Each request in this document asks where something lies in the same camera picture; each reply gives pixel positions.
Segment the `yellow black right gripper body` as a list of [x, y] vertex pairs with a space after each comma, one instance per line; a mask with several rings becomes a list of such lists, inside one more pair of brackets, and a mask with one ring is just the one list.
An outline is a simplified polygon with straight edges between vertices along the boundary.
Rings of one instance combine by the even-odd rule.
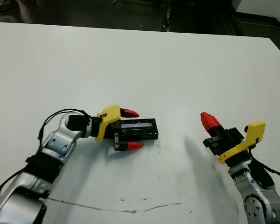
[[245, 137], [235, 127], [224, 129], [222, 135], [205, 139], [203, 144], [218, 156], [221, 164], [236, 166], [251, 158], [248, 151], [262, 141], [265, 128], [265, 122], [250, 123], [245, 127]]

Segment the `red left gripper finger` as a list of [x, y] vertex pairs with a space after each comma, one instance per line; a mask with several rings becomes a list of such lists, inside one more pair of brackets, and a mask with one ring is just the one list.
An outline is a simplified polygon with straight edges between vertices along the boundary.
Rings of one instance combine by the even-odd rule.
[[140, 115], [135, 111], [125, 109], [125, 108], [120, 108], [120, 116], [123, 118], [137, 118]]
[[116, 151], [132, 151], [143, 147], [144, 144], [140, 142], [120, 142], [115, 144]]

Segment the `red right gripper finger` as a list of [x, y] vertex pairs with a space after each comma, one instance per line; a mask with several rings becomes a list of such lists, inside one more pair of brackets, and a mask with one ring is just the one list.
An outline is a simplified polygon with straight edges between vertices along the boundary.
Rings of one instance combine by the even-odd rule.
[[202, 125], [211, 137], [222, 135], [224, 128], [211, 114], [202, 112]]
[[203, 127], [211, 137], [214, 137], [214, 128], [217, 127], [217, 119], [207, 112], [202, 112], [200, 116]]

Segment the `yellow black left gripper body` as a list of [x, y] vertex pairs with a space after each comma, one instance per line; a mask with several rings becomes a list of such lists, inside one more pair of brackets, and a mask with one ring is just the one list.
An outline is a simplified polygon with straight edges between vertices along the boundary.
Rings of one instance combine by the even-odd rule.
[[100, 142], [103, 140], [106, 128], [109, 124], [120, 120], [120, 106], [119, 105], [111, 105], [105, 108], [101, 113], [98, 113], [99, 117], [99, 129], [98, 135], [95, 137], [95, 141]]

